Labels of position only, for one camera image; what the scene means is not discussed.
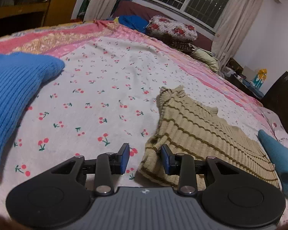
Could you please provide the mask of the yellow teal carton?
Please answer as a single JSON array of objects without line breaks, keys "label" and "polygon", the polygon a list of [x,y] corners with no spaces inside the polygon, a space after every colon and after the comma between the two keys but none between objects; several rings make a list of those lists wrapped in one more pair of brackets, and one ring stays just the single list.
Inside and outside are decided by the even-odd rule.
[{"label": "yellow teal carton", "polygon": [[267,78],[267,69],[260,69],[257,72],[255,78],[252,80],[252,83],[255,86],[255,88],[260,89],[266,78]]}]

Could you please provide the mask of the pale green pillow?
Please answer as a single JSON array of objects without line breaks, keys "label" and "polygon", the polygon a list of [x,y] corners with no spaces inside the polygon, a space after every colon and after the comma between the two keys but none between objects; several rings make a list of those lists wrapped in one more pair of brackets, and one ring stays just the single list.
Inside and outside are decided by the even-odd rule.
[{"label": "pale green pillow", "polygon": [[219,71],[218,60],[212,56],[210,52],[201,48],[194,47],[190,56],[195,60],[206,64],[212,72],[217,73]]}]

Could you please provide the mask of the maroon sofa back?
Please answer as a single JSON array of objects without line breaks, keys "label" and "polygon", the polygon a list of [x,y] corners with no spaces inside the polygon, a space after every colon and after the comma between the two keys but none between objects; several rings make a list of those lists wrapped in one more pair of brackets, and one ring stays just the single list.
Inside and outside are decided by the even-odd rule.
[{"label": "maroon sofa back", "polygon": [[191,43],[196,47],[211,51],[212,40],[198,32],[198,29],[189,23],[174,20],[165,14],[131,2],[120,1],[112,15],[118,17],[119,23],[128,26],[123,19],[136,19],[138,23],[144,23],[144,34],[155,37],[166,44],[174,41]]}]

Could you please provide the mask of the beige striped knit sweater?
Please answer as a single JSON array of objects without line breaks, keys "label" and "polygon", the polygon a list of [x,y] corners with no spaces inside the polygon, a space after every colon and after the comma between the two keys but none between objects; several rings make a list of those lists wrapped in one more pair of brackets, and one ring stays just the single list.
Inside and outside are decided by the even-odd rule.
[{"label": "beige striped knit sweater", "polygon": [[215,156],[270,183],[281,184],[275,167],[263,147],[239,127],[218,117],[218,109],[187,96],[183,86],[161,87],[157,97],[160,118],[156,133],[146,143],[138,171],[163,186],[178,186],[178,176],[167,176],[158,153],[166,144],[174,153],[191,155],[195,160]]}]

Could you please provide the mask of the dark wooden headboard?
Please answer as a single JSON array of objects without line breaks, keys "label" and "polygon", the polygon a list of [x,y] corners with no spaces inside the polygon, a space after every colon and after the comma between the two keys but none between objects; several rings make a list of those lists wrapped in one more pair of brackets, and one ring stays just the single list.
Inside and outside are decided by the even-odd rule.
[{"label": "dark wooden headboard", "polygon": [[261,99],[261,103],[278,115],[288,133],[288,71],[275,81]]}]

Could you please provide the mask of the teal folded fleece garment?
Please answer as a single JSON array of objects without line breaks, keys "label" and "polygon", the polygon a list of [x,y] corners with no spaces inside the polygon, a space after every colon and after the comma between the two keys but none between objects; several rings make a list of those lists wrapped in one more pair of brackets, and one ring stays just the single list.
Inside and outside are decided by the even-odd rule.
[{"label": "teal folded fleece garment", "polygon": [[288,148],[262,129],[258,131],[257,137],[271,162],[275,165],[275,170],[281,180],[282,191],[288,198]]}]

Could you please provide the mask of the blue cloth pile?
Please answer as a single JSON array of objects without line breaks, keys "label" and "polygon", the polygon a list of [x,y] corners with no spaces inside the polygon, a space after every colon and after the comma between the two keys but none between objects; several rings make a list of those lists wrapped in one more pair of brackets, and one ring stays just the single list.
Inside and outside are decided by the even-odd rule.
[{"label": "blue cloth pile", "polygon": [[115,22],[118,22],[119,24],[122,24],[132,30],[136,30],[138,32],[141,32],[143,34],[146,34],[146,28],[149,24],[149,21],[142,19],[141,17],[137,15],[123,15],[115,17]]}]

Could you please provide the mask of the pink floral bed sheet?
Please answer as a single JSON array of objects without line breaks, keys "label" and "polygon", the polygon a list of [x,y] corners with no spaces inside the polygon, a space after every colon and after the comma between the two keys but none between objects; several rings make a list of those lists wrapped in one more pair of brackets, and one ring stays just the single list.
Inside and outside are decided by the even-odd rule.
[{"label": "pink floral bed sheet", "polygon": [[[183,86],[261,147],[259,130],[274,138],[262,105],[203,63],[111,21],[0,39],[0,54],[16,52],[65,67],[40,86],[3,148],[0,229],[288,229],[278,175],[281,188],[207,156],[194,159],[197,195],[182,196],[138,171],[158,127],[161,87]],[[96,195],[97,157],[124,143],[125,173],[112,175],[112,195]]]}]

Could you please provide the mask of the wooden TV cabinet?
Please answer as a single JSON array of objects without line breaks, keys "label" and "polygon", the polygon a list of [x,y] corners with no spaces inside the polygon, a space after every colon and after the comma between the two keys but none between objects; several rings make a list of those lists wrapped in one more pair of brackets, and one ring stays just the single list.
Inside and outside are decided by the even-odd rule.
[{"label": "wooden TV cabinet", "polygon": [[77,0],[0,0],[0,37],[69,23]]}]

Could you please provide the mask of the bright blue folded knit garment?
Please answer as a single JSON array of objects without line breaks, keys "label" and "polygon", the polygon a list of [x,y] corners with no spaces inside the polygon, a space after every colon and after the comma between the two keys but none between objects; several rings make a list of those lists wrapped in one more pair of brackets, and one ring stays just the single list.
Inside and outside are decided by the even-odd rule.
[{"label": "bright blue folded knit garment", "polygon": [[0,54],[0,162],[3,148],[32,97],[64,67],[62,60],[49,55]]}]

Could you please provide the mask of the red floral folded quilt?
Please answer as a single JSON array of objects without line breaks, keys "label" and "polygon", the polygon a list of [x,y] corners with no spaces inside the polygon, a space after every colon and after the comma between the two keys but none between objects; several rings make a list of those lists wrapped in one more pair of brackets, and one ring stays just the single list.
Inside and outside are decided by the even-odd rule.
[{"label": "red floral folded quilt", "polygon": [[198,37],[194,26],[162,16],[152,17],[146,30],[150,37],[161,41],[178,40],[191,43]]}]

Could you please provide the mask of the right beige curtain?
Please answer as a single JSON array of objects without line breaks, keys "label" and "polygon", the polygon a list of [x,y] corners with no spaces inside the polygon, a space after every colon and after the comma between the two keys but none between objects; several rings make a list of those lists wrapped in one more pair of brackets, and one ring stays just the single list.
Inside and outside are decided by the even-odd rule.
[{"label": "right beige curtain", "polygon": [[218,59],[219,71],[233,57],[251,28],[263,0],[229,0],[220,18],[212,42],[212,53]]}]

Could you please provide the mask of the cluttered nightstand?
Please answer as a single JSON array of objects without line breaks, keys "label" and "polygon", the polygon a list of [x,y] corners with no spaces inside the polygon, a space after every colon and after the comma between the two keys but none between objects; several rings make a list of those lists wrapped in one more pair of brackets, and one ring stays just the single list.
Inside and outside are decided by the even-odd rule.
[{"label": "cluttered nightstand", "polygon": [[263,93],[260,92],[250,81],[247,80],[247,77],[244,76],[243,67],[233,58],[230,58],[226,63],[224,69],[224,76],[227,81],[232,85],[236,86],[239,90],[243,91],[248,96],[251,96],[258,101],[264,97]]}]

